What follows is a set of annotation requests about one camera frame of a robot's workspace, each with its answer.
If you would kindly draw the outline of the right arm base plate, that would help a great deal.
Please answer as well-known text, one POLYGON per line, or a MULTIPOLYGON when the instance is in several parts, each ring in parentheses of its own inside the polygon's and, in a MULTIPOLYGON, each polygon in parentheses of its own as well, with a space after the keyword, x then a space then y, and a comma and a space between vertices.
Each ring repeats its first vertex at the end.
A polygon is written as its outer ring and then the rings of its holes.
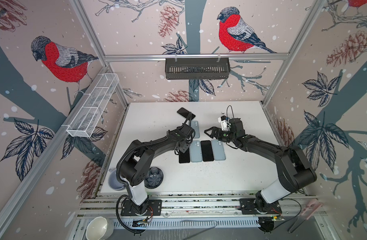
POLYGON ((243 215, 281 215, 282 210, 278 201, 268 204, 260 199, 239 199, 243 215))

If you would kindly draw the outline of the light blue phone case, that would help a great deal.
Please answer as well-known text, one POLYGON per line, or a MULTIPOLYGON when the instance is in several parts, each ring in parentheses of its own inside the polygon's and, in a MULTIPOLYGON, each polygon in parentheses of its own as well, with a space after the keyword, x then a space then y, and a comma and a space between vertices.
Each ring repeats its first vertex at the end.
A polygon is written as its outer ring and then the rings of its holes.
POLYGON ((191 121, 191 127, 195 131, 194 139, 199 139, 200 138, 200 132, 201 132, 200 128, 199 128, 199 122, 198 121, 191 121))
POLYGON ((219 140, 211 140, 213 156, 215 161, 225 161, 226 154, 224 150, 223 142, 219 140))
POLYGON ((192 163, 200 163, 203 161, 200 141, 193 141, 190 145, 189 151, 190 151, 190 161, 192 163))

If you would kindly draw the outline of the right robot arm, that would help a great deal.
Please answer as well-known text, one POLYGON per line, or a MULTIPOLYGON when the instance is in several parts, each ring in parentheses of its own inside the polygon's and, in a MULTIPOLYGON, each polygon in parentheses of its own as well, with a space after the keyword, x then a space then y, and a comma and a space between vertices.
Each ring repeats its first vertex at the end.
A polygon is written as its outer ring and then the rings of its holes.
POLYGON ((211 127, 204 133, 223 143, 233 143, 235 149, 264 157, 276 164, 278 178, 256 193, 258 212, 268 212, 278 200, 297 192, 317 180, 315 170, 301 148, 279 146, 245 133, 241 119, 227 120, 225 128, 211 127))

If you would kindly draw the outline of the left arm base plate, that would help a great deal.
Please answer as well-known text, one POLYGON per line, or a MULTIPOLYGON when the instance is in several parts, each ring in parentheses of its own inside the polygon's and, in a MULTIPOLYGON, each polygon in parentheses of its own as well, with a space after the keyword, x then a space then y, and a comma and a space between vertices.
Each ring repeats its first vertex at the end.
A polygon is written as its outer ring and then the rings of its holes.
POLYGON ((122 217, 136 216, 160 216, 162 208, 161 200, 146 200, 140 206, 133 203, 131 200, 124 200, 119 204, 120 215, 122 217))

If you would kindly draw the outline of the black phone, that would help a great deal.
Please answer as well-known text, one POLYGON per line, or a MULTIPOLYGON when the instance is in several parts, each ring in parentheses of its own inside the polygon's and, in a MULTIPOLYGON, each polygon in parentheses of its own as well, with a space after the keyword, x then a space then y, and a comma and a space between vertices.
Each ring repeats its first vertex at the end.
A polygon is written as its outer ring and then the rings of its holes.
POLYGON ((202 150, 202 158, 203 162, 213 162, 214 154, 212 149, 211 141, 201 141, 201 150, 202 150))
POLYGON ((191 158, 190 158, 190 150, 186 150, 185 153, 183 152, 179 152, 178 155, 178 162, 180 164, 186 164, 186 163, 190 163, 191 162, 191 158))
POLYGON ((180 108, 177 113, 188 121, 192 121, 196 115, 185 108, 180 108))

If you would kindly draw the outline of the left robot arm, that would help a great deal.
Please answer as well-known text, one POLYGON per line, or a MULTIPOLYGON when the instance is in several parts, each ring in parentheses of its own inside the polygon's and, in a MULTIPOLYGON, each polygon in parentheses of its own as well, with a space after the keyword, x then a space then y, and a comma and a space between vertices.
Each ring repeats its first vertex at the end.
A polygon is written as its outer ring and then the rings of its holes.
POLYGON ((144 214, 148 208, 149 197, 144 179, 152 160, 169 151, 187 152, 195 134, 191 126, 182 124, 175 130, 167 131, 163 138, 149 142, 131 142, 116 165, 116 179, 125 184, 129 201, 137 214, 144 214))

